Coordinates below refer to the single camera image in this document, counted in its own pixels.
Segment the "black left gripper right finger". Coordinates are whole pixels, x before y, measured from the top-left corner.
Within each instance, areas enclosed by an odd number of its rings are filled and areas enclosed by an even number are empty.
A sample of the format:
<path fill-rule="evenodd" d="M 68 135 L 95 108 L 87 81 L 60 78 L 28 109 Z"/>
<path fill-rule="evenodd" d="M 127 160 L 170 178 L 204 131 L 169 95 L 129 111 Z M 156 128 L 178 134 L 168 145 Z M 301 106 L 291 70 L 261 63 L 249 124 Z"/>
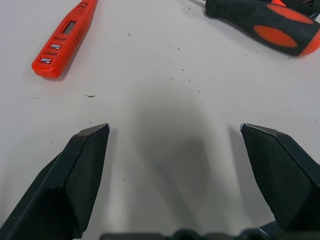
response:
<path fill-rule="evenodd" d="M 244 123 L 255 181 L 284 231 L 320 230 L 320 165 L 289 135 Z"/>

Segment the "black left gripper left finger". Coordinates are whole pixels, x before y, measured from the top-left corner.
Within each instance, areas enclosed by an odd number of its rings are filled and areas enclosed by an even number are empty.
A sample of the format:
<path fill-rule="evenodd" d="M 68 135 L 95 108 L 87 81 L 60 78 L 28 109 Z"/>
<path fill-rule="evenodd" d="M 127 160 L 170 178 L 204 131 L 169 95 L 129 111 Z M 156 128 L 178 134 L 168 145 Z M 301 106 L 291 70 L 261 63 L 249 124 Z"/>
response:
<path fill-rule="evenodd" d="M 36 176 L 0 228 L 2 240 L 74 240 L 87 230 L 110 126 L 83 129 Z"/>

